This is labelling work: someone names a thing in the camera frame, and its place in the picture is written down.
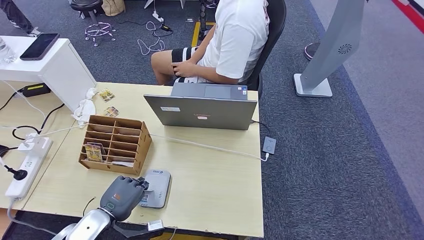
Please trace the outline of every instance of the white t-shirt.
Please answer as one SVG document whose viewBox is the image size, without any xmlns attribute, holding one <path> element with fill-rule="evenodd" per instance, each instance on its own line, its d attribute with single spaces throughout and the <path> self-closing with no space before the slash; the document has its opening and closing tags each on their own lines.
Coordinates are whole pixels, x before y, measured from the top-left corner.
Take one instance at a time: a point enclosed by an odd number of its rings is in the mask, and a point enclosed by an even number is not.
<svg viewBox="0 0 424 240">
<path fill-rule="evenodd" d="M 203 58 L 197 63 L 216 73 L 245 81 L 268 39 L 267 0 L 220 0 L 216 29 Z"/>
</svg>

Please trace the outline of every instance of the chair backrest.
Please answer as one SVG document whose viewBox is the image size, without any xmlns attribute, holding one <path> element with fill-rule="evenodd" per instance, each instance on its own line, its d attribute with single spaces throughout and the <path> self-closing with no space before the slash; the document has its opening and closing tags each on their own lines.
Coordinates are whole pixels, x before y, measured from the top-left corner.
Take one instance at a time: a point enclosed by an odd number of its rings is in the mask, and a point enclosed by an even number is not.
<svg viewBox="0 0 424 240">
<path fill-rule="evenodd" d="M 286 3 L 284 0 L 268 0 L 267 12 L 270 20 L 268 40 L 263 47 L 253 72 L 245 83 L 249 90 L 254 91 L 259 88 L 259 74 L 286 24 Z"/>
</svg>

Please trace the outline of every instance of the person's foot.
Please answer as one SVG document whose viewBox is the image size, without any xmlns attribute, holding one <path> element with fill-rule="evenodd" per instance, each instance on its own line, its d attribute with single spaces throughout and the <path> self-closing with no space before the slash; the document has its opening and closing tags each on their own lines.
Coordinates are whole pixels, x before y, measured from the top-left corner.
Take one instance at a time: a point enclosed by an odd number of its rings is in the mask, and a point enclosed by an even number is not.
<svg viewBox="0 0 424 240">
<path fill-rule="evenodd" d="M 43 32 L 41 32 L 41 31 L 39 31 L 39 27 L 34 27 L 34 29 L 30 32 L 30 33 L 28 33 L 27 35 L 28 35 L 28 37 L 33 37 L 33 38 L 38 38 L 38 36 L 40 35 L 40 34 L 42 34 Z"/>
<path fill-rule="evenodd" d="M 20 27 L 16 24 L 16 22 L 10 20 L 10 23 L 17 29 L 20 29 Z"/>
</svg>

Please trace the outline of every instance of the cardboard compartment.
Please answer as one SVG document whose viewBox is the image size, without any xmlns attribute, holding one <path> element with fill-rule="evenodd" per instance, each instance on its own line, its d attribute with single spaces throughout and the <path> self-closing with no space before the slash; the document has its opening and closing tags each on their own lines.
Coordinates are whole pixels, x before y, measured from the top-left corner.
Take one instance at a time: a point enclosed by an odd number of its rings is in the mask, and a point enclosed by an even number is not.
<svg viewBox="0 0 424 240">
<path fill-rule="evenodd" d="M 87 158 L 86 143 L 100 143 L 106 154 L 104 162 Z M 92 115 L 82 142 L 79 163 L 87 169 L 140 175 L 152 143 L 143 121 Z"/>
</svg>

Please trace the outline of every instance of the person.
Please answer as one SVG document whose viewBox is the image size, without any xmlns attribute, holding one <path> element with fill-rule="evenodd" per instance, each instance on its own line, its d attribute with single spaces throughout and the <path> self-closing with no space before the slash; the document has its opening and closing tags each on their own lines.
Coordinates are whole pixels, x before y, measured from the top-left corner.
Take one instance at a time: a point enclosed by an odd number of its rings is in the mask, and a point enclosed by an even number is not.
<svg viewBox="0 0 424 240">
<path fill-rule="evenodd" d="M 267 0 L 220 0 L 216 24 L 199 47 L 155 52 L 151 66 L 159 85 L 237 84 L 252 73 L 268 39 Z"/>
<path fill-rule="evenodd" d="M 12 25 L 15 28 L 24 30 L 29 37 L 36 38 L 42 34 L 42 32 L 38 30 L 38 27 L 33 27 L 31 22 L 12 0 L 0 0 L 0 8 L 6 14 Z"/>
</svg>

